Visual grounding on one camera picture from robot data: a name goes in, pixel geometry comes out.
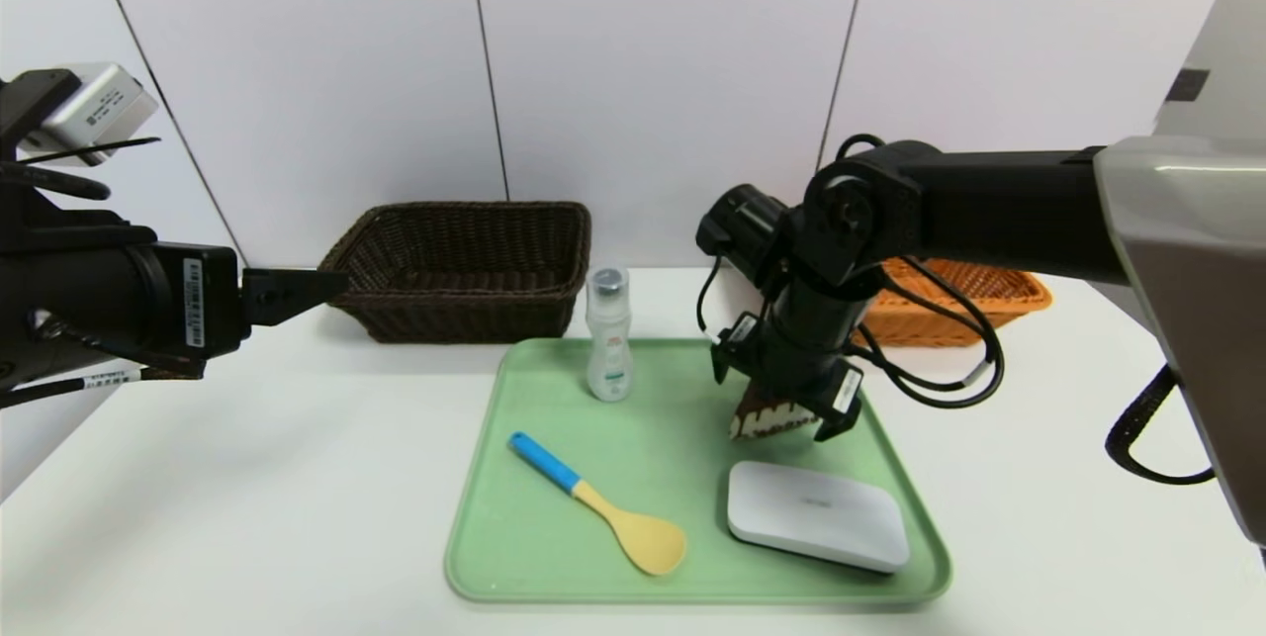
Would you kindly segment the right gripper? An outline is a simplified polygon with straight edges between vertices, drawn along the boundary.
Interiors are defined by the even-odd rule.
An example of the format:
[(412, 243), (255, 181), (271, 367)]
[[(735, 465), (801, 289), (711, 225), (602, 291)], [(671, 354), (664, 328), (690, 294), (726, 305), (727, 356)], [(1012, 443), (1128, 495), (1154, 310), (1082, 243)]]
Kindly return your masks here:
[(818, 443), (860, 421), (860, 369), (846, 360), (863, 317), (858, 283), (827, 286), (800, 277), (774, 285), (763, 315), (742, 313), (711, 345), (711, 375), (744, 375), (761, 407), (798, 405), (820, 421)]

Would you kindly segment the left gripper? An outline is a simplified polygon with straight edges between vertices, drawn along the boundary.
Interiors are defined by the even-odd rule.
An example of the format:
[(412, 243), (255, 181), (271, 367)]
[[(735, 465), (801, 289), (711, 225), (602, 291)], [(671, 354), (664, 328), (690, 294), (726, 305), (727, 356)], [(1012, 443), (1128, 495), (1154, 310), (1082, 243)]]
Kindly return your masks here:
[(343, 272), (244, 269), (239, 294), (238, 257), (222, 245), (162, 242), (149, 227), (5, 231), (3, 380), (116, 359), (208, 361), (235, 351), (247, 326), (285, 323), (349, 283)]

